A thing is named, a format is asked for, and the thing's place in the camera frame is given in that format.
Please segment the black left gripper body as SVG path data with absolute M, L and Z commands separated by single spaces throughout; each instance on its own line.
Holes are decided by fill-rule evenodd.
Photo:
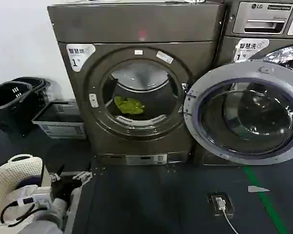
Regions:
M 51 183 L 51 195 L 53 199 L 70 200 L 72 191 L 81 186 L 82 182 L 79 179 L 64 177 Z

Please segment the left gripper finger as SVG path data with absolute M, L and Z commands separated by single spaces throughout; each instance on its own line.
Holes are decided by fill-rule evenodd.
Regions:
M 73 180 L 79 180 L 81 182 L 89 182 L 92 179 L 92 172 L 83 171 L 73 176 Z
M 56 182 L 61 179 L 61 173 L 63 172 L 64 164 L 55 172 L 50 174 L 51 182 Z

